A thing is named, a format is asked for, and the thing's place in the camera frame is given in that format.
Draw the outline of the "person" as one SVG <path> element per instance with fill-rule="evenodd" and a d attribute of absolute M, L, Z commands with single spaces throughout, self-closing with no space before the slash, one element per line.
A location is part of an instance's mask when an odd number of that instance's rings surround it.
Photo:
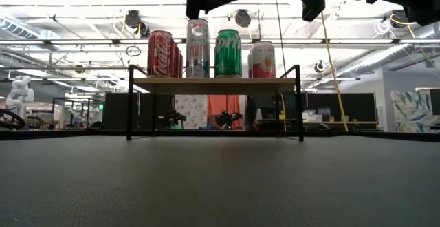
<path fill-rule="evenodd" d="M 261 95 L 252 94 L 247 95 L 245 106 L 245 130 L 246 131 L 259 131 L 260 123 L 256 119 L 257 107 L 261 103 Z"/>

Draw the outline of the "wooden shelf with black legs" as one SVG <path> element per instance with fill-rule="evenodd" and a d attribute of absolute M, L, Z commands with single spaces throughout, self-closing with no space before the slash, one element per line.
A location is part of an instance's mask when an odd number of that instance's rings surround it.
<path fill-rule="evenodd" d="M 288 89 L 295 88 L 296 99 L 296 131 L 264 131 L 257 133 L 261 137 L 291 137 L 296 136 L 304 140 L 303 130 L 303 104 L 300 78 L 300 66 L 293 65 L 280 78 L 135 78 L 134 71 L 141 69 L 135 65 L 129 66 L 129 90 L 127 95 L 127 120 L 125 135 L 127 140 L 133 136 L 219 136 L 219 137 L 250 137 L 250 131 L 184 131 L 165 130 L 159 131 L 156 127 L 156 102 L 157 95 L 250 95 L 271 94 L 279 97 Z M 152 95 L 151 105 L 151 130 L 135 131 L 133 129 L 133 103 L 134 87 L 147 90 Z"/>

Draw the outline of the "orange curtain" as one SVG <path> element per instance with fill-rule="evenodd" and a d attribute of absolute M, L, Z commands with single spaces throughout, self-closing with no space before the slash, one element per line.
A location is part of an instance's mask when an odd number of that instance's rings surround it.
<path fill-rule="evenodd" d="M 241 106 L 242 96 L 238 95 L 209 95 L 207 108 L 207 125 L 211 129 L 219 129 L 221 126 L 217 124 L 216 118 L 224 111 L 230 115 L 237 113 L 244 115 L 244 107 Z M 232 123 L 232 129 L 243 129 L 243 116 Z"/>

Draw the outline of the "teal patterned banner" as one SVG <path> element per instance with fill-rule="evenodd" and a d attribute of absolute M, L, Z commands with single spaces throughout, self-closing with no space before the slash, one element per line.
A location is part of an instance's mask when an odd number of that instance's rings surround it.
<path fill-rule="evenodd" d="M 440 114 L 433 113 L 428 90 L 392 91 L 390 96 L 397 132 L 439 133 L 439 130 L 431 129 L 431 126 L 440 124 Z"/>

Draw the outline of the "white Celsius can black lid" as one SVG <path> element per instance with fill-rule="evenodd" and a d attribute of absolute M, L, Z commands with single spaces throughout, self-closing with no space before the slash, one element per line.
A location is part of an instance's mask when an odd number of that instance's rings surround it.
<path fill-rule="evenodd" d="M 191 19 L 187 24 L 186 77 L 210 77 L 210 35 L 205 19 Z"/>

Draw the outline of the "black partition panel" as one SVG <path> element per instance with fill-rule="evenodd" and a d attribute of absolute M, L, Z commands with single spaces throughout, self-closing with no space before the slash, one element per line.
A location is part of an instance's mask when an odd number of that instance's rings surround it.
<path fill-rule="evenodd" d="M 377 118 L 375 95 L 373 93 L 336 93 L 306 94 L 301 96 L 302 110 L 305 114 L 318 115 L 311 119 L 312 125 L 305 125 L 308 130 L 316 130 L 318 123 L 323 122 L 330 129 L 344 130 L 343 119 L 347 119 L 347 128 L 376 129 Z M 282 97 L 261 95 L 257 107 L 256 119 L 259 131 L 275 129 L 293 131 L 298 128 L 296 95 L 284 94 Z"/>
<path fill-rule="evenodd" d="M 133 94 L 132 128 L 133 130 L 151 130 L 153 115 L 153 95 Z M 173 111 L 173 96 L 158 95 L 156 97 L 156 127 L 164 129 L 159 118 Z M 108 93 L 105 97 L 103 111 L 103 129 L 125 130 L 128 118 L 128 94 Z"/>

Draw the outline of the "white patterned panel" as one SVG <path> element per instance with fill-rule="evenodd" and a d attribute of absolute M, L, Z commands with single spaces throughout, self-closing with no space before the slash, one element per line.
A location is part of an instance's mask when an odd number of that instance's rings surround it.
<path fill-rule="evenodd" d="M 184 129 L 200 129 L 207 123 L 207 95 L 175 95 L 175 110 L 186 116 Z"/>

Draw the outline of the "green Sprite can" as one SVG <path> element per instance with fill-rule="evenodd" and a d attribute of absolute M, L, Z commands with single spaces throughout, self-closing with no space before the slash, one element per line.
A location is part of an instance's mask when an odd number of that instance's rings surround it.
<path fill-rule="evenodd" d="M 214 77 L 242 77 L 241 37 L 237 30 L 219 31 L 214 48 Z"/>

